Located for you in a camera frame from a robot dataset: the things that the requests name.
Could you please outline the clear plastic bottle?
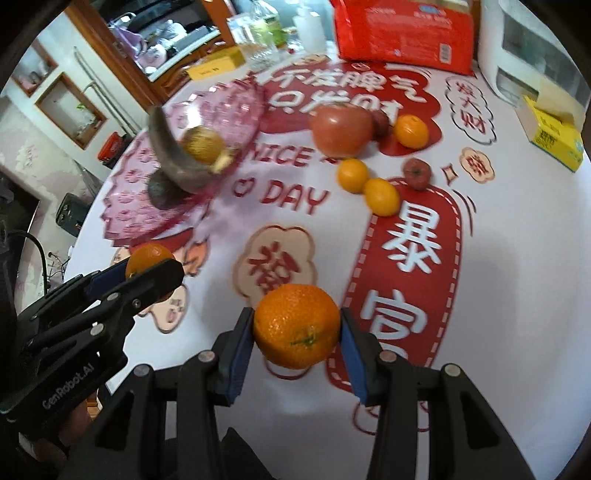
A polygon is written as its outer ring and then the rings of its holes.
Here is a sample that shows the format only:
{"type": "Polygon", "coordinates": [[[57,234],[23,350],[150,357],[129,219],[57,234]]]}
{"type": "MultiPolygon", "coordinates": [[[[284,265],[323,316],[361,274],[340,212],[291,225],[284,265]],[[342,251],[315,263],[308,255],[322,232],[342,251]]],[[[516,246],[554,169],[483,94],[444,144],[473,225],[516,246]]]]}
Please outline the clear plastic bottle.
{"type": "Polygon", "coordinates": [[[279,12],[263,0],[252,0],[250,15],[260,32],[269,32],[277,48],[287,46],[287,35],[283,32],[279,12]]]}

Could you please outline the orange kumquat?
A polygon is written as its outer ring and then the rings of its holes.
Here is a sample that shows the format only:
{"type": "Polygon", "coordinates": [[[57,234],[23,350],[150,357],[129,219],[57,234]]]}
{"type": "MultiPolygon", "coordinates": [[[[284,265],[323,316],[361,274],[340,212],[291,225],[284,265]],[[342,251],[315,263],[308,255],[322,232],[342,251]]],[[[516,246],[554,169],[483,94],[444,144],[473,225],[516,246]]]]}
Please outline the orange kumquat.
{"type": "Polygon", "coordinates": [[[401,198],[396,187],[382,178],[367,180],[363,196],[369,209],[379,217],[396,215],[401,208],[401,198]]]}
{"type": "Polygon", "coordinates": [[[346,192],[360,194],[370,179],[367,165],[356,158],[344,159],[339,162],[337,181],[346,192]]]}

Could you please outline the red paper cup package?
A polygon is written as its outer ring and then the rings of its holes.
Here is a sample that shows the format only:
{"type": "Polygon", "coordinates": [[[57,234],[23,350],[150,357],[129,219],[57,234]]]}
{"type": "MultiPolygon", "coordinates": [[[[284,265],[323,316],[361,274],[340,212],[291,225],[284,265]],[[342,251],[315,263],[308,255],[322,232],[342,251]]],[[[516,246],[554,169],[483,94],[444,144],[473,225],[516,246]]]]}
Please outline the red paper cup package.
{"type": "Polygon", "coordinates": [[[332,8],[342,59],[472,72],[474,21],[468,1],[334,1],[332,8]]]}

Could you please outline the small orange mandarin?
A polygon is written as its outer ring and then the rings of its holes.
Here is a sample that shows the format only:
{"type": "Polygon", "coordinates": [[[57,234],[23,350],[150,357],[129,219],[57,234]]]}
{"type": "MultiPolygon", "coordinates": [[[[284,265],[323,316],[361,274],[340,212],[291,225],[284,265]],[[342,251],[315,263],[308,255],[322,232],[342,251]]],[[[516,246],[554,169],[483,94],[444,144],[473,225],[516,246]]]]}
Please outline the small orange mandarin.
{"type": "Polygon", "coordinates": [[[125,278],[130,279],[163,261],[173,259],[172,252],[160,244],[142,244],[129,256],[125,268],[125,278]]]}

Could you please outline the yellow tissue box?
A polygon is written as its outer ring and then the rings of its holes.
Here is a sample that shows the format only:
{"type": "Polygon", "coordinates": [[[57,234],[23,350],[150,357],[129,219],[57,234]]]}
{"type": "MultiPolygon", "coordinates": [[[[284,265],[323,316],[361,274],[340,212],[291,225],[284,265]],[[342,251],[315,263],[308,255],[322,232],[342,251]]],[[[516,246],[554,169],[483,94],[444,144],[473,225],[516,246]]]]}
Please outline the yellow tissue box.
{"type": "Polygon", "coordinates": [[[584,146],[576,128],[539,110],[535,102],[523,96],[516,108],[517,117],[527,139],[572,172],[583,162],[584,146]]]}

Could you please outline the small red wrinkled fruit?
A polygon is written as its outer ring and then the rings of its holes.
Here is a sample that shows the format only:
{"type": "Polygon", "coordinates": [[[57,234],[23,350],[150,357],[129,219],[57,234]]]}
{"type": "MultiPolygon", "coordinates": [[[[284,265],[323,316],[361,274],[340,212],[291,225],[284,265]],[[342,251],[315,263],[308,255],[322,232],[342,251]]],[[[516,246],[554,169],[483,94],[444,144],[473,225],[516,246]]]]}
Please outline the small red wrinkled fruit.
{"type": "Polygon", "coordinates": [[[427,162],[413,157],[404,163],[403,176],[411,188],[424,191],[431,184],[432,169],[427,162]]]}

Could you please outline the printed red white tablecloth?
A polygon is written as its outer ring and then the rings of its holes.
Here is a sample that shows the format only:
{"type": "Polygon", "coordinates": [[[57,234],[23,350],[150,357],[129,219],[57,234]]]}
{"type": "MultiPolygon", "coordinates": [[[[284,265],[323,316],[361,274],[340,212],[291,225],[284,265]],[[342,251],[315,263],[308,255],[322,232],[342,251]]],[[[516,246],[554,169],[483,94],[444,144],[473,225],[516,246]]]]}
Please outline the printed red white tablecloth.
{"type": "Polygon", "coordinates": [[[211,206],[163,234],[188,263],[177,296],[143,313],[131,364],[184,362],[271,288],[310,282],[411,362],[459,364],[539,479],[556,478],[590,423],[590,164],[570,171],[532,145],[480,75],[335,58],[259,76],[266,126],[211,206]],[[404,181],[408,153],[365,162],[402,199],[370,213],[338,185],[308,114],[331,100],[434,124],[420,153],[431,186],[404,181]]]}

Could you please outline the orange mandarin by apple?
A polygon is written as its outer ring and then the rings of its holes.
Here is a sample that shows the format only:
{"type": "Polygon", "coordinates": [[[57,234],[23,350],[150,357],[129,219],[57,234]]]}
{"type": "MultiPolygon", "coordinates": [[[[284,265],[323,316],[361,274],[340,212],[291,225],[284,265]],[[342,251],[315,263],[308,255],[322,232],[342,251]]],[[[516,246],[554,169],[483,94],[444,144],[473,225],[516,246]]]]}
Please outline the orange mandarin by apple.
{"type": "Polygon", "coordinates": [[[400,144],[412,150],[423,149],[430,141],[428,125],[418,116],[410,114],[397,118],[394,136],[400,144]]]}

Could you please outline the overripe brown banana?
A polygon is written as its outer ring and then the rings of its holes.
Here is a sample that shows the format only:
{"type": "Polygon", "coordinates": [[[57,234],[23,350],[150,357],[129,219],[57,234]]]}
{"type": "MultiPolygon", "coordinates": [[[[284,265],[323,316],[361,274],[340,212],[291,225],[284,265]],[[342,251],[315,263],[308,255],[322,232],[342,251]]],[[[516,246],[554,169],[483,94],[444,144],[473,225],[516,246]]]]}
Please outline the overripe brown banana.
{"type": "Polygon", "coordinates": [[[149,111],[147,133],[159,162],[157,169],[161,169],[170,180],[190,195],[200,194],[220,180],[238,155],[238,150],[224,143],[224,150],[212,165],[195,161],[174,138],[161,106],[152,107],[149,111]]]}

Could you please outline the yellow-brown round fruit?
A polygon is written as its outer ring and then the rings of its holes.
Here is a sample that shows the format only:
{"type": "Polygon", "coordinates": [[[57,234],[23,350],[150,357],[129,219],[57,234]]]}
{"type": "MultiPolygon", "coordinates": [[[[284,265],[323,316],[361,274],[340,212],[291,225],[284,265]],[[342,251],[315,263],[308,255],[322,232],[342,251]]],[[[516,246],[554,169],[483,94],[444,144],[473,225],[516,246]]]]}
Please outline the yellow-brown round fruit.
{"type": "Polygon", "coordinates": [[[212,165],[225,148],[218,133],[202,126],[186,130],[180,139],[180,145],[195,161],[205,165],[212,165]]]}

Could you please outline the dark red small fruit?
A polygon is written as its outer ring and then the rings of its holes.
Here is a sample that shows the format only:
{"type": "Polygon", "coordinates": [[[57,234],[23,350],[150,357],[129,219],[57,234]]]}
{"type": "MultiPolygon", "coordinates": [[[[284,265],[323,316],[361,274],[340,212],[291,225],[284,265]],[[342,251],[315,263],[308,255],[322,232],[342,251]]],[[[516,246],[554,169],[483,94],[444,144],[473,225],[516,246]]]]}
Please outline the dark red small fruit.
{"type": "Polygon", "coordinates": [[[373,110],[370,114],[373,119],[373,140],[379,141],[390,133],[390,119],[383,110],[373,110]]]}

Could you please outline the dark air fryer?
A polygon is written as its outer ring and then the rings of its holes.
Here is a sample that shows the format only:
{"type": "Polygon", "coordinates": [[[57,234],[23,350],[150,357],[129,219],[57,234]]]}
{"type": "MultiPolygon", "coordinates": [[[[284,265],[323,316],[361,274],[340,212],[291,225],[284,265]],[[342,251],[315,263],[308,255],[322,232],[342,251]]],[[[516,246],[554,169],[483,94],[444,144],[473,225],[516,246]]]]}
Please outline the dark air fryer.
{"type": "Polygon", "coordinates": [[[66,193],[59,204],[55,223],[65,232],[77,238],[90,210],[90,204],[72,193],[66,193]]]}

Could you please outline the yellow flat box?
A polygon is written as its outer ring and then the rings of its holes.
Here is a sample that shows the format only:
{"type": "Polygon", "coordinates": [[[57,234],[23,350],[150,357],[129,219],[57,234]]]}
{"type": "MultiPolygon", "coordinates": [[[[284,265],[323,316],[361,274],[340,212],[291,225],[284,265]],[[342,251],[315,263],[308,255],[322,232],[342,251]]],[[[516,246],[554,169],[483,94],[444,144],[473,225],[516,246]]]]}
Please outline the yellow flat box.
{"type": "Polygon", "coordinates": [[[237,46],[217,50],[206,55],[186,68],[188,77],[193,81],[230,72],[245,65],[245,57],[237,46]]]}

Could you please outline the clear drinking glass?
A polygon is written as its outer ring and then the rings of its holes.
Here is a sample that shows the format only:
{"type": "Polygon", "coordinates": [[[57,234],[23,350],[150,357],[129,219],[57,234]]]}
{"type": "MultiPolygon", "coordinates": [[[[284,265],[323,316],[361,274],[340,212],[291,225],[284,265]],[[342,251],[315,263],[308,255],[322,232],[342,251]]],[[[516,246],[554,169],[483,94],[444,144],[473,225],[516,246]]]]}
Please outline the clear drinking glass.
{"type": "Polygon", "coordinates": [[[273,34],[262,19],[242,13],[230,17],[226,23],[250,71],[259,73],[280,62],[273,34]]]}

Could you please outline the dark avocado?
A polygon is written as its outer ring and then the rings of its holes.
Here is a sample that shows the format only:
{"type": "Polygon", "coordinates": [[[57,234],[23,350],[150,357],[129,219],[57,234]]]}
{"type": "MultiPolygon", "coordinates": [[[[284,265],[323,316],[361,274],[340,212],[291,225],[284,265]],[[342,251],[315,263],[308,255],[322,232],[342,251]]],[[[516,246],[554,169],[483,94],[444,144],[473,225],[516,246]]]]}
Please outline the dark avocado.
{"type": "Polygon", "coordinates": [[[189,194],[170,180],[161,169],[150,175],[146,190],[150,203],[159,210],[175,208],[189,197],[189,194]]]}

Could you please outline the white appliance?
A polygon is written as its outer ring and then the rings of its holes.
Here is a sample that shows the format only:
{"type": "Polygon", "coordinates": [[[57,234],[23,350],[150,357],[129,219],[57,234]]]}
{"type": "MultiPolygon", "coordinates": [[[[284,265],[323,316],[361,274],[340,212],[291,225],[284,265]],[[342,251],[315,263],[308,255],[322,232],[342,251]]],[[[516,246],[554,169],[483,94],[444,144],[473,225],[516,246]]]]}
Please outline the white appliance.
{"type": "Polygon", "coordinates": [[[494,92],[516,106],[535,106],[582,129],[590,87],[556,35],[520,1],[483,1],[480,70],[494,92]]]}

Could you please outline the wooden cabinet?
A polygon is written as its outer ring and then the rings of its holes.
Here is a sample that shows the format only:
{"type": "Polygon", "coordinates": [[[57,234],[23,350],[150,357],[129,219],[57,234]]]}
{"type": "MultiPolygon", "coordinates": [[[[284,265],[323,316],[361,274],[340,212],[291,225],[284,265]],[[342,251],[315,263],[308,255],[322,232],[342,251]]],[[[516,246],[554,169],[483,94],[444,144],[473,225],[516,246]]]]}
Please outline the wooden cabinet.
{"type": "Polygon", "coordinates": [[[233,45],[235,2],[72,1],[65,14],[90,47],[146,109],[189,81],[188,68],[233,45]]]}

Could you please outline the white squeeze bottle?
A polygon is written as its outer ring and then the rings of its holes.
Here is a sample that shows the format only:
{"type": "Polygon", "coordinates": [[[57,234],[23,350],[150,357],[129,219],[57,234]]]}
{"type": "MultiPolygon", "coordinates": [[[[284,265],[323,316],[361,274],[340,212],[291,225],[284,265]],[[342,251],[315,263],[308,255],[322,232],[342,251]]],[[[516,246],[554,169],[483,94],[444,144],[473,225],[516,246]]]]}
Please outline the white squeeze bottle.
{"type": "Polygon", "coordinates": [[[307,5],[297,6],[297,15],[293,17],[295,29],[301,45],[309,54],[325,53],[327,38],[325,38],[322,18],[307,5]]]}

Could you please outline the red plastic bucket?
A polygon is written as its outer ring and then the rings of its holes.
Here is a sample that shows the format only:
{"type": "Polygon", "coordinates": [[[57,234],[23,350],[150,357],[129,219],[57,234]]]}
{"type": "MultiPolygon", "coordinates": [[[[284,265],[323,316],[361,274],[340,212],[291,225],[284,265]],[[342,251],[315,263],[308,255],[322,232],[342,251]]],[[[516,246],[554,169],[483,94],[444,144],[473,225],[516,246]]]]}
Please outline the red plastic bucket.
{"type": "Polygon", "coordinates": [[[97,160],[104,166],[108,166],[117,160],[125,148],[127,139],[128,136],[126,134],[120,135],[117,132],[110,134],[100,148],[97,154],[97,160]]]}

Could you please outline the large red apple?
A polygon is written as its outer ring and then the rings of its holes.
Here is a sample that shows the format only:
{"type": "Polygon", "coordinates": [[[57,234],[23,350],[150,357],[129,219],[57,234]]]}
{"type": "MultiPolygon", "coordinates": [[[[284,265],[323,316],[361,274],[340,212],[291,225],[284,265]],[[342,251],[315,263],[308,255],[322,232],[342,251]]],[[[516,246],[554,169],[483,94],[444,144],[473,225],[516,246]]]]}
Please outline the large red apple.
{"type": "Polygon", "coordinates": [[[368,110],[348,104],[318,106],[308,121],[315,147],[332,158],[361,155],[373,139],[373,122],[368,110]]]}

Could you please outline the pink plastic fruit plate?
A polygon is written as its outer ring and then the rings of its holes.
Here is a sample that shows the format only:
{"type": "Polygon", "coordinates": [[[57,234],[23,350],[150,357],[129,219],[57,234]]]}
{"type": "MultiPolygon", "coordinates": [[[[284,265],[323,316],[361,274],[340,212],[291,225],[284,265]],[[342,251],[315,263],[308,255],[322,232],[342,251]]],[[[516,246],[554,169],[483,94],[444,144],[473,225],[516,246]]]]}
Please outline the pink plastic fruit plate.
{"type": "Polygon", "coordinates": [[[116,246],[150,240],[214,198],[245,158],[264,113],[266,95],[252,77],[152,108],[103,199],[105,239],[116,246]]]}

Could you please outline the large orange mandarin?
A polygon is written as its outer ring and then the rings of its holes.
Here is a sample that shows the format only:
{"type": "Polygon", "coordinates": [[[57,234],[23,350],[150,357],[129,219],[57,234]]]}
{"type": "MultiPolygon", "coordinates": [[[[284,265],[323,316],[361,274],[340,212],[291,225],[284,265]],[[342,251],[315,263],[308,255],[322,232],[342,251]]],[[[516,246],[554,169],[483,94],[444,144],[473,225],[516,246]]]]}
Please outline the large orange mandarin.
{"type": "Polygon", "coordinates": [[[286,284],[260,300],[253,334],[263,357],[274,365],[301,370],[324,361],[335,350],[341,312],[315,285],[286,284]]]}

